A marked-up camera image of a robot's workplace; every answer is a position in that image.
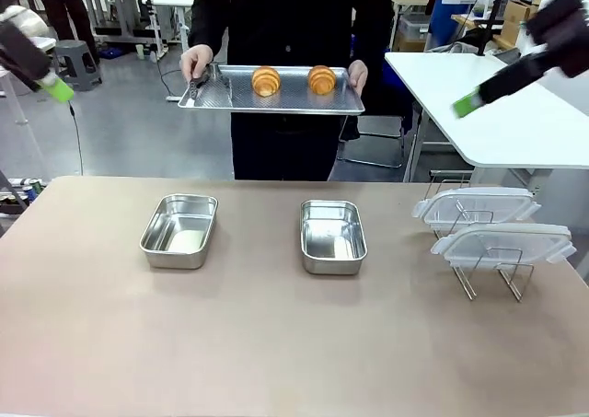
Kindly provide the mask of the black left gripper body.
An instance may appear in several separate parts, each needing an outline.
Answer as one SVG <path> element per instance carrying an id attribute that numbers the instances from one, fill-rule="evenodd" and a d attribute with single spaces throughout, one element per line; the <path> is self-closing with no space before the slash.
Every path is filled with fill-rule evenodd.
<path id="1" fill-rule="evenodd" d="M 11 21 L 0 22 L 0 65 L 32 91 L 50 73 L 52 62 Z"/>

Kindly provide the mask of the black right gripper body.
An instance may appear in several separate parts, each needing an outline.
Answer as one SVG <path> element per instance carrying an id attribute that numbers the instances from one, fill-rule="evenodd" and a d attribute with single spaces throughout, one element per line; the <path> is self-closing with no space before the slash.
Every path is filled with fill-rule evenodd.
<path id="1" fill-rule="evenodd" d="M 534 78 L 553 68 L 569 78 L 589 70 L 589 12 L 583 0 L 551 0 L 527 21 L 526 29 L 536 45 L 545 46 L 531 55 Z"/>

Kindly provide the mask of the black serving tongs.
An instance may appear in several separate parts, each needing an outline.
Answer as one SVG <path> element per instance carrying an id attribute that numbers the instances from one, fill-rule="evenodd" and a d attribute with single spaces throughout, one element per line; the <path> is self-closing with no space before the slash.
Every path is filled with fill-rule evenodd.
<path id="1" fill-rule="evenodd" d="M 190 99 L 196 100 L 206 85 L 219 83 L 230 89 L 230 80 L 224 76 L 218 64 L 208 64 L 199 78 L 193 78 L 189 82 L 188 92 Z"/>

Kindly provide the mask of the clear plastic container lid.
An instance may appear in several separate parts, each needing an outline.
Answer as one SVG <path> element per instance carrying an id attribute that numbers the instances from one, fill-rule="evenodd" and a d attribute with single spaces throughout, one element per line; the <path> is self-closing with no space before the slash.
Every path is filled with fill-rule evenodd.
<path id="1" fill-rule="evenodd" d="M 445 236 L 473 225 L 524 221 L 540 208 L 535 196 L 526 189 L 463 187 L 439 191 L 419 201 L 411 215 Z"/>
<path id="2" fill-rule="evenodd" d="M 568 227 L 547 224 L 504 223 L 497 226 L 469 226 L 432 246 L 431 253 L 451 263 L 474 263 L 479 250 L 477 236 L 488 246 L 518 247 L 525 263 L 564 261 L 576 252 Z"/>

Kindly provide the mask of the golden brown croissant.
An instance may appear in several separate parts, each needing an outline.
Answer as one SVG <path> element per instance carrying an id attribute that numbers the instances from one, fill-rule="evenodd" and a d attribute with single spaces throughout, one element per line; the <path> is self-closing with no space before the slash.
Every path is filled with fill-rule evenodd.
<path id="1" fill-rule="evenodd" d="M 270 66 L 261 66 L 253 72 L 251 85 L 258 96 L 263 98 L 269 97 L 277 93 L 280 89 L 280 75 Z"/>
<path id="2" fill-rule="evenodd" d="M 307 75 L 307 84 L 316 95 L 327 95 L 336 86 L 334 72 L 325 65 L 314 66 Z"/>

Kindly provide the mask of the silver metal baking tray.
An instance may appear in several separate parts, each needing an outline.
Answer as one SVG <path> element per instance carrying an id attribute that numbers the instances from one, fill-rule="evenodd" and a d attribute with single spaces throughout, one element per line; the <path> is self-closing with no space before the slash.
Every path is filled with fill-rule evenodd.
<path id="1" fill-rule="evenodd" d="M 364 104 L 350 85 L 348 71 L 333 67 L 337 82 L 327 95 L 316 95 L 307 84 L 309 66 L 277 66 L 281 86 L 277 93 L 263 98 L 251 85 L 255 65 L 219 64 L 224 76 L 230 80 L 230 89 L 222 84 L 209 84 L 201 95 L 190 99 L 188 88 L 179 99 L 178 106 L 191 110 L 228 110 L 231 112 L 359 115 Z"/>

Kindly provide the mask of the person's right forearm black sleeve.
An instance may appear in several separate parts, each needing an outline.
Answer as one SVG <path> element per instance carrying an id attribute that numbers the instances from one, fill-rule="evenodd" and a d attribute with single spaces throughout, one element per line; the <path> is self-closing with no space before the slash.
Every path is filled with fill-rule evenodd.
<path id="1" fill-rule="evenodd" d="M 222 48 L 223 36 L 229 24 L 230 3 L 217 0 L 194 0 L 191 7 L 189 44 L 208 46 L 213 55 Z"/>

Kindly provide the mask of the person's left forearm black sleeve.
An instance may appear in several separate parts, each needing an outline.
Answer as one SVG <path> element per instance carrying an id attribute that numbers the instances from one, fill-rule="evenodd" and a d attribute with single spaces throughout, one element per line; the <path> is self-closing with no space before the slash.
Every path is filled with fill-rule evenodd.
<path id="1" fill-rule="evenodd" d="M 369 0 L 355 9 L 352 60 L 379 64 L 388 45 L 393 10 L 390 0 Z"/>

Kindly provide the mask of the person's right hand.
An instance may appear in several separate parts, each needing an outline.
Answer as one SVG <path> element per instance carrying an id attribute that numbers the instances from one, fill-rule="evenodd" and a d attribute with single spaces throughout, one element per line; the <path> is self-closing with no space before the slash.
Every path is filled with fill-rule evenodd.
<path id="1" fill-rule="evenodd" d="M 186 82 L 201 78 L 213 58 L 214 53 L 206 44 L 198 44 L 185 51 L 180 57 L 179 67 Z"/>

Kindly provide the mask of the person's left hand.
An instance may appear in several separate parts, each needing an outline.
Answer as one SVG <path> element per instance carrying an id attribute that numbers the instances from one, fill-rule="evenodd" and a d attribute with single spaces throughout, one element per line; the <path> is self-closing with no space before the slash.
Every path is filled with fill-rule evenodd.
<path id="1" fill-rule="evenodd" d="M 350 85 L 355 93 L 360 97 L 368 77 L 368 68 L 362 60 L 353 61 L 348 68 Z"/>

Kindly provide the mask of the grey plastic stool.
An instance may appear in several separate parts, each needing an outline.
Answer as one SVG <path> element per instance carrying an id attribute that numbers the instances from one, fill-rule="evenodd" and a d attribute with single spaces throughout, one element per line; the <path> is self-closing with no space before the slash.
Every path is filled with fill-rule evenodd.
<path id="1" fill-rule="evenodd" d="M 102 83 L 98 65 L 84 41 L 57 41 L 52 61 L 57 75 L 75 90 L 90 91 Z"/>

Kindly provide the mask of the white board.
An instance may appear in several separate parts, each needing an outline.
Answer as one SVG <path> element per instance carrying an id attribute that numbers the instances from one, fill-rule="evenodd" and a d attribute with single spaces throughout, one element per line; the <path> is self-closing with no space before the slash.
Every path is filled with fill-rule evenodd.
<path id="1" fill-rule="evenodd" d="M 540 84 L 457 118 L 453 103 L 503 68 L 497 58 L 389 52 L 385 59 L 423 110 L 405 181 L 413 179 L 431 122 L 475 168 L 589 169 L 589 117 Z"/>

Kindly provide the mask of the cardboard box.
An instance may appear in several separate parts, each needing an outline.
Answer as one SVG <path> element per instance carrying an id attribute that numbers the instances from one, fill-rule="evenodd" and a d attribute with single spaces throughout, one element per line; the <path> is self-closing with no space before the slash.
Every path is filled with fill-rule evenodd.
<path id="1" fill-rule="evenodd" d="M 503 12 L 503 24 L 501 38 L 503 41 L 515 45 L 517 43 L 520 29 L 537 12 L 537 6 L 520 0 L 507 2 Z"/>

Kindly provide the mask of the dark hooded jacket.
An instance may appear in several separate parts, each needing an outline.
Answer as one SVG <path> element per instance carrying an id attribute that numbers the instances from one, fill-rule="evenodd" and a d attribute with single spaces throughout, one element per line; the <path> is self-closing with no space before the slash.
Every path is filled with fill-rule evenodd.
<path id="1" fill-rule="evenodd" d="M 486 47 L 488 40 L 485 38 L 486 30 L 475 28 L 468 30 L 466 34 L 457 41 L 451 42 L 444 46 L 432 49 L 432 52 L 440 53 L 474 53 L 479 51 L 479 47 Z"/>

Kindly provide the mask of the black stand pole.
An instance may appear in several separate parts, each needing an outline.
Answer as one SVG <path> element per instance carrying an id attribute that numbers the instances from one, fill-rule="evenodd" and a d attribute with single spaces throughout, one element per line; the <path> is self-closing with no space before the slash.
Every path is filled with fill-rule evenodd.
<path id="1" fill-rule="evenodd" d="M 485 28 L 484 28 L 483 38 L 480 42 L 480 45 L 479 45 L 479 48 L 477 51 L 477 56 L 482 56 L 484 54 L 487 44 L 492 39 L 493 27 L 500 23 L 500 21 L 497 19 L 497 15 L 498 15 L 498 11 L 499 11 L 501 2 L 502 2 L 502 0 L 494 0 L 489 18 L 485 19 L 481 22 L 481 26 L 482 27 L 485 26 Z"/>

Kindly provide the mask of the background person dark clothes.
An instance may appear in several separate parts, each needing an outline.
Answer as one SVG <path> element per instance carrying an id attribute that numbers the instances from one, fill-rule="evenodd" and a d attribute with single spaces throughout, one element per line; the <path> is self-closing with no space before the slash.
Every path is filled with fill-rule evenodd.
<path id="1" fill-rule="evenodd" d="M 99 55 L 91 30 L 90 20 L 83 0 L 41 0 L 47 18 L 60 40 L 72 40 L 74 34 L 70 25 L 73 22 L 77 38 L 84 41 L 96 65 Z"/>

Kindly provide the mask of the blue partition board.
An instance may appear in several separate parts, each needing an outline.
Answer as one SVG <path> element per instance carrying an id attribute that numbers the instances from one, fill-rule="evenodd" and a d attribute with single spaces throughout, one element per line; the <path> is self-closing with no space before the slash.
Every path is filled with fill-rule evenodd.
<path id="1" fill-rule="evenodd" d="M 429 0 L 425 9 L 425 14 L 430 17 L 425 51 L 449 44 L 458 27 L 452 16 L 470 12 L 473 6 L 473 3 L 446 4 L 443 0 Z"/>

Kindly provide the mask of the grey plastic storage bin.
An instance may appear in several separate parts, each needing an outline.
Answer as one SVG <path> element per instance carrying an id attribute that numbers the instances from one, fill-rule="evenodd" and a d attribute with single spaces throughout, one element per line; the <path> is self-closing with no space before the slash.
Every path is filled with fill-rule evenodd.
<path id="1" fill-rule="evenodd" d="M 423 52 L 430 25 L 430 17 L 422 14 L 405 14 L 400 18 L 395 52 Z"/>

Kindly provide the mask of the rectangular stainless steel container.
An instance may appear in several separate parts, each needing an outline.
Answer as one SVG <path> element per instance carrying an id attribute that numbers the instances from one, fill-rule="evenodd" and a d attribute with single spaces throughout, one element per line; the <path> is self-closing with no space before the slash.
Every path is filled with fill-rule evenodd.
<path id="1" fill-rule="evenodd" d="M 175 193 L 158 204 L 140 239 L 152 268 L 192 271 L 206 260 L 218 201 L 212 196 Z"/>
<path id="2" fill-rule="evenodd" d="M 317 276 L 356 276 L 367 256 L 357 206 L 342 200 L 308 200 L 300 208 L 303 268 Z"/>

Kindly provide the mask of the person in black clothes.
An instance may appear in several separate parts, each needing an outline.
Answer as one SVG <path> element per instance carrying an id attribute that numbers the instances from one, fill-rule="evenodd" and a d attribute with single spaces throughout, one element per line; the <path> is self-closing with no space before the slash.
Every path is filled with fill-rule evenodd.
<path id="1" fill-rule="evenodd" d="M 230 3 L 221 48 L 230 64 L 322 64 L 348 70 L 353 62 L 355 9 L 369 0 L 217 1 Z M 372 113 L 384 110 L 391 98 L 383 82 L 384 54 L 379 64 L 367 65 L 361 97 Z M 234 176 L 325 181 L 336 161 L 341 125 L 339 116 L 235 113 L 231 117 Z"/>

